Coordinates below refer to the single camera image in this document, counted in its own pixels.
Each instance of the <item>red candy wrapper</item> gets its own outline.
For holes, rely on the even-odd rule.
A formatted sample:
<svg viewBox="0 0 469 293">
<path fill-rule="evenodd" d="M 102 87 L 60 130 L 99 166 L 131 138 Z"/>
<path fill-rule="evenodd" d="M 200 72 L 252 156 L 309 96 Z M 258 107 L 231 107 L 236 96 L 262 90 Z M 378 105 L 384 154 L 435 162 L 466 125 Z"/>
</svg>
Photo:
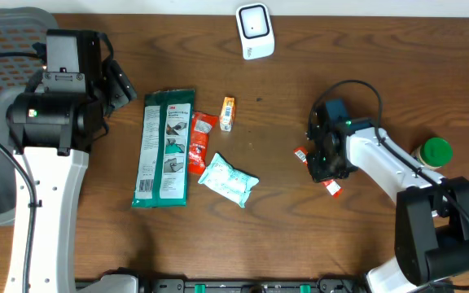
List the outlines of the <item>red candy wrapper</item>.
<svg viewBox="0 0 469 293">
<path fill-rule="evenodd" d="M 294 154 L 298 157 L 298 159 L 303 162 L 303 164 L 305 164 L 305 166 L 307 165 L 307 150 L 304 147 L 300 146 L 295 149 Z M 341 192 L 343 191 L 343 189 L 341 189 L 341 186 L 333 179 L 323 181 L 322 184 L 327 188 L 327 190 L 329 190 L 331 195 L 335 198 L 340 196 Z"/>
<path fill-rule="evenodd" d="M 187 171 L 202 175 L 205 170 L 205 154 L 208 151 L 209 131 L 218 122 L 217 116 L 193 112 L 191 122 L 191 142 Z"/>
</svg>

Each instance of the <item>green indicator light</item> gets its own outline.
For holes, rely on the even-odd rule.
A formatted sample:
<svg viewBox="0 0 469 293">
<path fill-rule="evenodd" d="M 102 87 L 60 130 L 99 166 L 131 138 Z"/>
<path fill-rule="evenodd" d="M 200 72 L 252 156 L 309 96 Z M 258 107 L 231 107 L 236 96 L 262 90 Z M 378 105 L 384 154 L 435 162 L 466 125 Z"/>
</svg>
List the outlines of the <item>green indicator light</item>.
<svg viewBox="0 0 469 293">
<path fill-rule="evenodd" d="M 35 111 L 34 109 L 29 109 L 28 117 L 35 117 L 35 116 L 37 116 L 37 111 Z"/>
</svg>

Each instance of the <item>wooden table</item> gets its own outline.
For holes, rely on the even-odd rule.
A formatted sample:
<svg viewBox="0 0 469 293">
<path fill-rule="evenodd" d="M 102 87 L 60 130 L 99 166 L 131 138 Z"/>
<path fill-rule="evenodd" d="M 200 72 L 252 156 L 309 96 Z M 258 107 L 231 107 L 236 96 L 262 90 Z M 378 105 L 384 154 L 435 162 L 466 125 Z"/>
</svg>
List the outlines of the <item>wooden table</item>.
<svg viewBox="0 0 469 293">
<path fill-rule="evenodd" d="M 329 85 L 369 81 L 384 97 L 384 128 L 407 151 L 432 135 L 450 141 L 440 171 L 469 179 L 469 20 L 274 17 L 276 50 L 244 61 L 233 16 L 56 15 L 61 28 L 108 34 L 139 99 L 109 120 L 94 144 L 77 214 L 75 275 L 126 266 L 147 276 L 317 278 L 358 274 L 393 256 L 394 206 L 363 172 L 333 199 L 292 150 L 307 145 L 313 101 Z M 130 207 L 137 175 L 143 95 L 196 88 L 195 109 L 219 114 L 237 98 L 233 131 L 214 129 L 216 151 L 256 174 L 245 209 L 189 176 L 186 208 Z M 375 116 L 359 85 L 338 89 L 356 117 Z M 0 228 L 0 291 L 12 228 Z M 469 283 L 469 273 L 456 279 Z"/>
</svg>

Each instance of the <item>small carton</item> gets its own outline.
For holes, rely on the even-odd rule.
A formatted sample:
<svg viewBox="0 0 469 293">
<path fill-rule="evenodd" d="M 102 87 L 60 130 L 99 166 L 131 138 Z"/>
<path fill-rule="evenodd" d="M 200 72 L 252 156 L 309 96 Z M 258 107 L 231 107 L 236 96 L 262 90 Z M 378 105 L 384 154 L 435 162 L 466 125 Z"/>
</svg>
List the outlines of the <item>small carton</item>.
<svg viewBox="0 0 469 293">
<path fill-rule="evenodd" d="M 235 121 L 235 98 L 224 98 L 224 105 L 220 113 L 220 129 L 223 131 L 231 131 L 233 122 Z"/>
</svg>

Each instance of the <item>green clamp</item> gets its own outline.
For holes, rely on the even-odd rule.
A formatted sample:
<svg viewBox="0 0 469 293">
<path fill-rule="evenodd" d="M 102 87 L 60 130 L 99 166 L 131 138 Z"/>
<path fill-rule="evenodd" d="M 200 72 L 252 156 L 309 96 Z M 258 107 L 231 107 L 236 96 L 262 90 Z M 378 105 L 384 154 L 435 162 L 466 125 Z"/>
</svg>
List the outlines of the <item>green clamp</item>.
<svg viewBox="0 0 469 293">
<path fill-rule="evenodd" d="M 195 293 L 205 293 L 205 285 L 195 285 Z"/>
<path fill-rule="evenodd" d="M 300 293 L 310 293 L 310 285 L 301 285 Z"/>
</svg>

